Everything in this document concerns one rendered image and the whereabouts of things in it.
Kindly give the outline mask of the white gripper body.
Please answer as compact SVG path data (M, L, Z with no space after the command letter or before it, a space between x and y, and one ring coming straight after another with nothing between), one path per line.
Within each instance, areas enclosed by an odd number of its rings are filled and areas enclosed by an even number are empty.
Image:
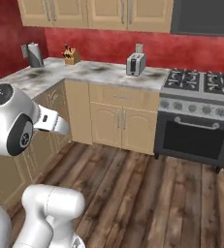
M68 135L70 131L68 122L61 116L57 116L56 123L53 127L53 132L59 135Z

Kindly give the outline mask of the beige base cupboard door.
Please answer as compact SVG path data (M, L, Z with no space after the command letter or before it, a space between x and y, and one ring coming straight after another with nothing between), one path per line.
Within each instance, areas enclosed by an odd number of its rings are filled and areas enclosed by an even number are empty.
M91 121L93 141L114 147L121 146L120 123L117 128L117 109L121 107L92 103Z
M126 129L122 131L122 147L144 154L153 153L157 113L125 108Z

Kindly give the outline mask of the wooden knife block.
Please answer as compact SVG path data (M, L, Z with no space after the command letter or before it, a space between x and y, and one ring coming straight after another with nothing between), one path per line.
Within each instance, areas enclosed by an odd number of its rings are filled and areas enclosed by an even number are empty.
M62 52L66 65L75 65L80 62L80 55L75 48L65 46L65 50Z

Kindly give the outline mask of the dark grey range hood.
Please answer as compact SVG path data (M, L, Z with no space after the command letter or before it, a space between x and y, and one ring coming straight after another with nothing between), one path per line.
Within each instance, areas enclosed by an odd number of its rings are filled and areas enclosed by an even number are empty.
M171 33L224 37L224 0L174 0Z

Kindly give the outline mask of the beige wall cupboard door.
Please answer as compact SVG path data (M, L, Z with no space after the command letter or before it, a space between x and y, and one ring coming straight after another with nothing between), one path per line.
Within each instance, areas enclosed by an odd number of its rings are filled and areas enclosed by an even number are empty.
M87 0L54 0L57 21L60 28L87 28Z
M51 27L47 19L44 0L17 0L24 26Z
M130 31L169 33L174 0L133 0Z
M124 1L125 23L121 23L121 0L87 0L90 29L126 30L127 0Z

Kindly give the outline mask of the grey stove with oven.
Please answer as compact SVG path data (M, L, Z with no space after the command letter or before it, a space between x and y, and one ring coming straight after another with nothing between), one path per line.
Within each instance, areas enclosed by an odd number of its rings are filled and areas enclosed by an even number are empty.
M169 102L167 108L160 107L160 101ZM174 108L174 102L182 103L182 110ZM195 105L196 111L190 112L189 105ZM211 113L204 114L203 106L210 106ZM224 74L218 72L198 72L196 70L172 69L161 88L159 111L185 114L224 121L224 116L216 114L218 108L224 108Z

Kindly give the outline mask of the silver toaster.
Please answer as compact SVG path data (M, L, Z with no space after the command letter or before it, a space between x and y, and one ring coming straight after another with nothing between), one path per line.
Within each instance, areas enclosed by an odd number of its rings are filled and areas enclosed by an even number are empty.
M132 53L127 58L126 75L138 77L145 68L146 55L144 53Z

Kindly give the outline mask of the beige corner cupboard run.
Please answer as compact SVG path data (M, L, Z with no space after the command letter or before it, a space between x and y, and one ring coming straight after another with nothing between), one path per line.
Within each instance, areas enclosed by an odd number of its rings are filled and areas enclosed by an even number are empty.
M5 209L14 206L23 190L35 182L51 159L71 139L36 131L27 149L18 156L0 156L0 205Z

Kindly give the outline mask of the plain beige cupboard panel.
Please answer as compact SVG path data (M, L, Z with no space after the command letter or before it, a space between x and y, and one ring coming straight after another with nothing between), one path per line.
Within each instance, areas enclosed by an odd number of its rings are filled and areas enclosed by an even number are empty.
M73 141L92 143L90 100L88 84L65 80L65 90Z

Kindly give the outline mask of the black oven door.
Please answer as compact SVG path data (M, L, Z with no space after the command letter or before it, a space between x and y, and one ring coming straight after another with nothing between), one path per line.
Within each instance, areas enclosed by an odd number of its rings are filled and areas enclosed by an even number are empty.
M183 126L175 123L179 116L183 122L208 125L219 123L217 130ZM224 169L224 121L185 114L159 111L153 153Z

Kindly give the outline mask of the beige drawer front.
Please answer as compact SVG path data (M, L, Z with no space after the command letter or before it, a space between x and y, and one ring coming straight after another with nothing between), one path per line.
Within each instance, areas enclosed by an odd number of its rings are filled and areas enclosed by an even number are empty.
M89 85L90 101L114 106L128 107L131 109L143 109L157 111L159 93L138 88ZM128 96L130 99L117 99L113 95Z

